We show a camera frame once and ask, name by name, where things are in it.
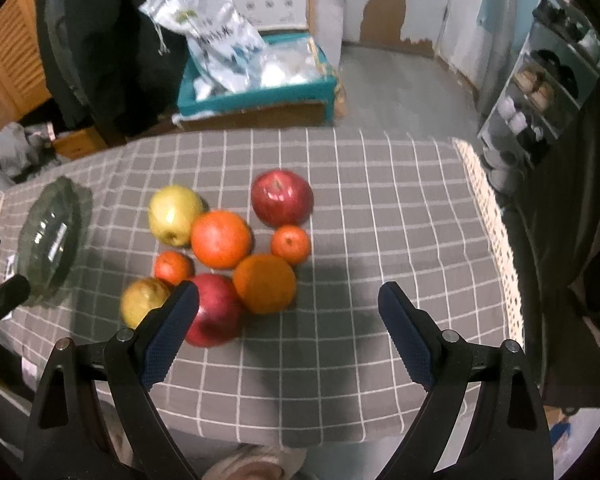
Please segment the dark red apple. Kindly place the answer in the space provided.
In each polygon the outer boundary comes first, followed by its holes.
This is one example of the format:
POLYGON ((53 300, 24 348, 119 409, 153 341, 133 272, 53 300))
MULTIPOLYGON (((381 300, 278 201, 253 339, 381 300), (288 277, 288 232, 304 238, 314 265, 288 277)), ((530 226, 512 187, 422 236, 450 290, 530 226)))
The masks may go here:
POLYGON ((199 274, 189 279, 198 289, 198 312, 185 341, 197 348, 222 346, 242 332, 245 308, 233 282, 222 274, 199 274))

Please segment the small tangerine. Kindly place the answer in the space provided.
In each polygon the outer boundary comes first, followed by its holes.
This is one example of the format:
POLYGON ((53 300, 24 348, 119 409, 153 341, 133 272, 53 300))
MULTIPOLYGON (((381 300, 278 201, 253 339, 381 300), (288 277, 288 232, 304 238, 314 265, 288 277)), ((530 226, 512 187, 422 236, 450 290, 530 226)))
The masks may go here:
POLYGON ((281 226, 271 238, 270 251, 290 266, 298 266, 311 253, 309 234, 298 226, 281 226))
POLYGON ((170 287, 178 286, 194 274, 193 261, 180 252, 162 252, 154 263, 154 277, 170 287))

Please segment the large orange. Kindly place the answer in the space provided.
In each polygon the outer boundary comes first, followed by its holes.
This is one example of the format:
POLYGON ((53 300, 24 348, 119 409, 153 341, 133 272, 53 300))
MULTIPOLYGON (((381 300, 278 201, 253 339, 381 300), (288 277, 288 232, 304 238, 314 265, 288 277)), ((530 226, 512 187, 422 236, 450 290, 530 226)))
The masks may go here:
POLYGON ((234 269, 252 251, 253 238, 245 220, 228 210, 200 216, 193 224, 190 246, 195 257, 215 270, 234 269))
POLYGON ((232 281, 244 306, 256 315, 283 312, 294 302, 296 274, 283 258, 252 255, 236 266, 232 281))

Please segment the large yellow-green pear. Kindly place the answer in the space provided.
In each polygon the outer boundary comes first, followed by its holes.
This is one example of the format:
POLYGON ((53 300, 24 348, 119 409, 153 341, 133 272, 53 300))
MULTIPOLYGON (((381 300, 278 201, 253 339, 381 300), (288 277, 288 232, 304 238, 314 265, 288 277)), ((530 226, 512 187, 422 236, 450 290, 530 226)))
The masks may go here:
POLYGON ((191 188, 168 185, 151 196, 148 226, 162 244, 185 247, 190 242, 194 223, 206 210, 206 203, 191 188))

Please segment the green glass fruit plate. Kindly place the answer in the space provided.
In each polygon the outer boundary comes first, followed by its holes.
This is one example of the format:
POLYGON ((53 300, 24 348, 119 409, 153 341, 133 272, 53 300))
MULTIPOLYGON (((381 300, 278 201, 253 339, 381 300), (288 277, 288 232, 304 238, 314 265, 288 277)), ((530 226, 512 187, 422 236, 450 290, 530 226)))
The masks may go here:
POLYGON ((86 240, 93 193, 61 176, 31 205, 18 235, 17 270, 30 285, 28 306, 44 304, 68 283, 86 240))

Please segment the grey clothes pile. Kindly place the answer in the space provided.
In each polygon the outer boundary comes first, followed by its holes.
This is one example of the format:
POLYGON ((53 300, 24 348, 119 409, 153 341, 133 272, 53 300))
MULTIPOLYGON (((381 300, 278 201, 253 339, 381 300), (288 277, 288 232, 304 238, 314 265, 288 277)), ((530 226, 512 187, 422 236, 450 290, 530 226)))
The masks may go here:
POLYGON ((0 131, 1 172, 20 183, 65 164, 68 159, 53 147, 56 139, 51 122, 29 127, 11 122, 0 131))

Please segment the brown cardboard box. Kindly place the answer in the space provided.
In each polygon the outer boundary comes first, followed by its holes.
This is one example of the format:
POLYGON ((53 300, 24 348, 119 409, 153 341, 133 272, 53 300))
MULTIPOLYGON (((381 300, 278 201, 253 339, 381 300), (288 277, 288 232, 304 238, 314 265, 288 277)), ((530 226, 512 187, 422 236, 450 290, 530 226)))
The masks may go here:
POLYGON ((108 148, 107 143, 94 127, 61 133, 52 142, 57 155, 76 160, 108 148))

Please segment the grey checked tablecloth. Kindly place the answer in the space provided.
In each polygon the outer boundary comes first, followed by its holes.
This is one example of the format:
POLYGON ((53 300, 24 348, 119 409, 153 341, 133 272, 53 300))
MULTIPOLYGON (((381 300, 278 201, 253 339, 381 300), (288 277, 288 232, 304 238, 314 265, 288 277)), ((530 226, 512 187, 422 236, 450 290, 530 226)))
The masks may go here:
POLYGON ((518 278, 500 211, 472 146, 350 129, 180 133, 138 140, 0 193, 0 283, 27 214, 59 177, 76 184, 87 224, 65 285, 0 323, 0 343, 43 366, 59 338, 94 342, 122 325, 122 292, 160 252, 147 207, 159 188, 195 190, 239 214, 254 249, 271 231, 251 207, 258 174, 311 185, 312 252, 294 305, 250 318, 228 344, 183 346, 152 398, 166 424, 216 440, 309 448, 403 434, 424 400, 377 310, 385 282, 442 328, 496 346, 520 339, 518 278))

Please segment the red apple with stem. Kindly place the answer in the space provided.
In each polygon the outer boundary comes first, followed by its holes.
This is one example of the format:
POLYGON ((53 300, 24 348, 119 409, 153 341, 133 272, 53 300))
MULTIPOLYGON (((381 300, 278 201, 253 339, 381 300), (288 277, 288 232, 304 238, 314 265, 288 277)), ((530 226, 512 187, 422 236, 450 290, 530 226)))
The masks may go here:
POLYGON ((267 226, 301 226, 312 214, 314 194, 309 183, 298 174, 273 169, 253 180, 251 206, 267 226))

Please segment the white printed rice bag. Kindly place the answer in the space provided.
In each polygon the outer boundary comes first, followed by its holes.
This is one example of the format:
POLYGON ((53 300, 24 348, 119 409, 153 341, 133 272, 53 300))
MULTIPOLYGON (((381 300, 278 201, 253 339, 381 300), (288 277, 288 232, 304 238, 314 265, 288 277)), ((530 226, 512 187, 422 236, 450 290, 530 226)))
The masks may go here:
POLYGON ((251 87, 252 61, 266 43, 233 0, 145 0, 140 12, 159 32, 185 37, 197 70, 212 84, 230 93, 251 87))

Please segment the teal cardboard box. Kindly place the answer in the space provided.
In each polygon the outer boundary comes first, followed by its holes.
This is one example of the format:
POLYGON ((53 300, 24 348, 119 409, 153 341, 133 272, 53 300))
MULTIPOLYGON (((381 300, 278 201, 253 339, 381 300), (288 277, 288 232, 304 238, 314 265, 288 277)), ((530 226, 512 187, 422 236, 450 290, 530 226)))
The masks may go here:
MULTIPOLYGON (((264 38, 269 44, 280 44, 301 37, 310 36, 302 32, 298 34, 270 35, 264 38)), ((339 84, 336 70, 327 62, 326 55, 315 44, 317 56, 323 70, 323 77, 308 84, 261 89, 257 87, 256 79, 249 87, 238 93, 222 90, 215 94, 207 94, 203 99, 197 96, 199 89, 206 88, 196 64, 188 61, 178 92, 178 112, 172 116, 176 124, 192 122, 193 120, 220 117, 234 112, 245 112, 256 108, 282 104, 297 104, 320 102, 326 105, 323 122, 334 118, 335 99, 339 84)))

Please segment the clear plastic bag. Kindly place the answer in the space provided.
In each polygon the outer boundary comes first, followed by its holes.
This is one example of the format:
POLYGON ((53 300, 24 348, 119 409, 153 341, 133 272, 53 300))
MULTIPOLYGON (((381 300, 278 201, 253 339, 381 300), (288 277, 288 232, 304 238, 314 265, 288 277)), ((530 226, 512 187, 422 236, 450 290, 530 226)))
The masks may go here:
POLYGON ((269 44, 253 60, 258 88, 308 84, 323 77, 315 42, 310 36, 269 44))

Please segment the white patterned box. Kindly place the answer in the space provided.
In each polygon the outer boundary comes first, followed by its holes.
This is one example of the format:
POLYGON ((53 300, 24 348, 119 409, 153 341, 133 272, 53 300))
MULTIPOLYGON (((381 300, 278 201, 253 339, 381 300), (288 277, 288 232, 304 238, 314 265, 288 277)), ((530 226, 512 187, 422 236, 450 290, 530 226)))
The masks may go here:
POLYGON ((233 0, 235 8, 259 32, 309 29, 308 0, 233 0))

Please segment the grey shoe rack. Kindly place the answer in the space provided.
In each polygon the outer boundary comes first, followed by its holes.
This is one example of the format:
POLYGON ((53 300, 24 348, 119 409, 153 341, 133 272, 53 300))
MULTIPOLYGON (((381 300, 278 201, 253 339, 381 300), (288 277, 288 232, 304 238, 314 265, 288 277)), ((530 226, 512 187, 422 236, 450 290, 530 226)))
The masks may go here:
POLYGON ((574 0, 539 0, 478 138, 486 180, 510 195, 576 118, 600 78, 600 36, 574 0))

